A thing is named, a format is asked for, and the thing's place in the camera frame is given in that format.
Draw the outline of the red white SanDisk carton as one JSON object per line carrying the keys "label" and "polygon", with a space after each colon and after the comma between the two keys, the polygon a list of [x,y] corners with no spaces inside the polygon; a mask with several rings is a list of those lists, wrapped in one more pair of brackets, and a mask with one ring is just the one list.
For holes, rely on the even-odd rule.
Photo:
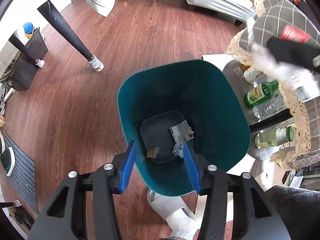
{"label": "red white SanDisk carton", "polygon": [[279,37],[269,38],[264,46],[252,44],[257,65],[288,85],[301,102],[319,97],[319,48],[307,44],[310,38],[286,25]]}

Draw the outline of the dark shoe white sole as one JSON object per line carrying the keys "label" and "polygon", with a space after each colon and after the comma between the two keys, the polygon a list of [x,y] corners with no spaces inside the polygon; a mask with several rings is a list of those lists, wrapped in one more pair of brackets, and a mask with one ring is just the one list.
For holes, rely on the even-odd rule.
{"label": "dark shoe white sole", "polygon": [[15,167],[15,154],[12,147],[8,147],[1,154],[1,163],[3,165],[6,176],[11,176]]}

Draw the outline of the white slipper foot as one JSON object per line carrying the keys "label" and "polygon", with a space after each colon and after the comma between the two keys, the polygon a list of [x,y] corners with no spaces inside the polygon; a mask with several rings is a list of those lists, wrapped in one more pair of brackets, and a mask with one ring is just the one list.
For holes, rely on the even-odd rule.
{"label": "white slipper foot", "polygon": [[181,197],[167,197],[151,189],[148,189],[146,197],[151,208],[171,229],[170,236],[164,239],[193,239],[199,225]]}

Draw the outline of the striped grey door mat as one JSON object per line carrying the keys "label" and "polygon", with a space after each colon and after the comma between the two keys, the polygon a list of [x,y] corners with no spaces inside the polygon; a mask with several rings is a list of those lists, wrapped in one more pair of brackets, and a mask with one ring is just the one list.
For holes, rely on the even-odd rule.
{"label": "striped grey door mat", "polygon": [[15,154],[15,166],[8,180],[22,199],[35,213],[39,214],[35,185],[35,161],[26,155],[7,133],[4,135],[4,142],[6,148],[11,147]]}

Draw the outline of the black table leg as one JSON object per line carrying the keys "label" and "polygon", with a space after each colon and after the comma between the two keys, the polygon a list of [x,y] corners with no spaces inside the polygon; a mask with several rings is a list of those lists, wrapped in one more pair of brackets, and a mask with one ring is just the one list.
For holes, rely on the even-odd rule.
{"label": "black table leg", "polygon": [[50,0],[44,2],[37,10],[87,60],[96,72],[101,72],[104,69],[103,63],[89,51]]}
{"label": "black table leg", "polygon": [[14,35],[9,38],[9,42],[15,46],[21,53],[31,59],[39,68],[42,68],[45,64],[44,60],[35,57],[33,53]]}

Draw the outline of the dark teal trash bin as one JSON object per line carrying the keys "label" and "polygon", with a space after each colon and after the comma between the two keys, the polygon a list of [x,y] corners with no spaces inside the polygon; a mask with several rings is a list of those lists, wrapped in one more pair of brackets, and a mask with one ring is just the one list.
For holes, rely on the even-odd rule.
{"label": "dark teal trash bin", "polygon": [[127,141],[146,185],[177,197],[192,192],[183,148],[224,171],[247,153],[250,131],[242,107],[216,66],[202,60],[167,64],[128,77],[117,96]]}

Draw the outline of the clear plastic bottle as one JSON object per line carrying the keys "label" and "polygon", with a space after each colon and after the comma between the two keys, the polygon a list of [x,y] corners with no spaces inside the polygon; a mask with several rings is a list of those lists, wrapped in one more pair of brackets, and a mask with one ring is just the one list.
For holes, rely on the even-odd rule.
{"label": "clear plastic bottle", "polygon": [[281,94],[253,108],[253,114],[259,121],[263,121],[286,108]]}

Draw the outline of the grey checked tablecloth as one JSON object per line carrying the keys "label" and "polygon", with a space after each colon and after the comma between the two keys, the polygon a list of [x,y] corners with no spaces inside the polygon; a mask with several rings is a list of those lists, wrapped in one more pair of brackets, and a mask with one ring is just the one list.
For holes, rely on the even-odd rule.
{"label": "grey checked tablecloth", "polygon": [[319,30],[288,0],[254,0],[255,18],[226,53],[279,82],[296,126],[296,144],[272,155],[284,170],[319,162]]}

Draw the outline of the clear glass bottle green cap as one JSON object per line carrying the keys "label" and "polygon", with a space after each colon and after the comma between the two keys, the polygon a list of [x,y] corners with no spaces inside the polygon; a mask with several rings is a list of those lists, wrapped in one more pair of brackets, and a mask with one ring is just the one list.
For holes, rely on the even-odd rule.
{"label": "clear glass bottle green cap", "polygon": [[255,145],[258,149],[281,146],[294,141],[295,129],[292,126],[275,128],[270,131],[258,133],[255,137]]}

